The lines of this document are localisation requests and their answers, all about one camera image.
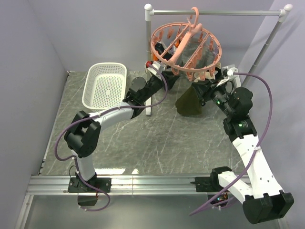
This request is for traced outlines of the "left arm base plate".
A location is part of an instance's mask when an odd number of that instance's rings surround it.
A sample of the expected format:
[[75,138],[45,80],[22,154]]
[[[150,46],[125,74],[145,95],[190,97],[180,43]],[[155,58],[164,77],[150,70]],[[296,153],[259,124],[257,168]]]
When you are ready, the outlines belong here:
[[[109,177],[106,178],[92,178],[87,183],[91,186],[94,186],[106,193],[110,192],[112,180]],[[68,186],[68,193],[89,193],[89,192],[96,192],[95,189],[85,185],[79,177],[72,177],[69,181]]]

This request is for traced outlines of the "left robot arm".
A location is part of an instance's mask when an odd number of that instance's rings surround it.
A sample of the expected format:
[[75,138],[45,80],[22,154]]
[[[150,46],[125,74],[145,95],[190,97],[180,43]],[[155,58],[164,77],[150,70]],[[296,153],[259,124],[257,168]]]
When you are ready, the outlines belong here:
[[101,112],[87,114],[83,111],[75,116],[71,127],[67,129],[64,140],[76,160],[76,177],[79,186],[86,192],[96,188],[97,174],[93,166],[92,154],[95,151],[100,132],[122,121],[139,116],[147,108],[146,101],[164,89],[172,89],[179,75],[160,71],[150,65],[147,68],[149,80],[136,77],[122,102]]

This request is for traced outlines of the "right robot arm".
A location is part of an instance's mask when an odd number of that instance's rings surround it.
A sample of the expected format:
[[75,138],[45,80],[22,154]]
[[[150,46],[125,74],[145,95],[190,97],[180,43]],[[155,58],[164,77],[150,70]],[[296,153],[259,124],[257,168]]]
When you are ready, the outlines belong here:
[[248,115],[253,106],[253,93],[244,87],[229,93],[226,84],[213,81],[192,83],[192,87],[203,103],[213,101],[226,115],[223,121],[225,133],[245,169],[238,176],[229,167],[213,169],[210,185],[218,193],[190,214],[199,213],[229,191],[242,204],[244,215],[251,224],[283,218],[294,198],[277,182],[260,147],[263,138],[258,136]]

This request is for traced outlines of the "pink round clip hanger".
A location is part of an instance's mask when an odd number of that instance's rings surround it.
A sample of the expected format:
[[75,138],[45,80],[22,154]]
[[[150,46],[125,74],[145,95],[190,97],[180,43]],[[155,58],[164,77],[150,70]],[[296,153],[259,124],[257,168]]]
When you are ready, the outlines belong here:
[[[204,72],[209,71],[212,74],[222,56],[220,42],[198,22],[199,16],[198,8],[192,7],[187,22],[164,24],[150,38],[153,59],[171,68],[175,75],[185,73],[190,82],[204,81]],[[157,42],[163,42],[167,46],[161,55],[155,50]],[[176,52],[170,60],[165,60],[164,54],[174,45]]]

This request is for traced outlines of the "black underwear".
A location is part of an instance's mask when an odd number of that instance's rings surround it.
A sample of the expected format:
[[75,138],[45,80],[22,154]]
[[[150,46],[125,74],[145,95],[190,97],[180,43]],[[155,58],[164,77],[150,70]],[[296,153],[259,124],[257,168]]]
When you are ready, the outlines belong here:
[[222,76],[221,67],[221,63],[218,62],[213,69],[212,74],[210,74],[209,71],[204,72],[203,80],[219,80]]

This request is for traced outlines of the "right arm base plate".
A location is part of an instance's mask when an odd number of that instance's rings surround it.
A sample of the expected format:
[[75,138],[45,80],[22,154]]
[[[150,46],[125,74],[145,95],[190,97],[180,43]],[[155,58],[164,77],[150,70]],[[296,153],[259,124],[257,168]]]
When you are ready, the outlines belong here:
[[223,189],[215,177],[195,177],[196,192],[219,192]]

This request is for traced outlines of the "olive green underwear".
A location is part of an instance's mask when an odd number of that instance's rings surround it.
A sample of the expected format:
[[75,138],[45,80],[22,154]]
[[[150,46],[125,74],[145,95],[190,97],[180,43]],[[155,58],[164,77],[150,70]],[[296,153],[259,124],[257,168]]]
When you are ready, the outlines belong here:
[[177,112],[182,116],[202,114],[202,101],[193,86],[190,86],[175,103]]

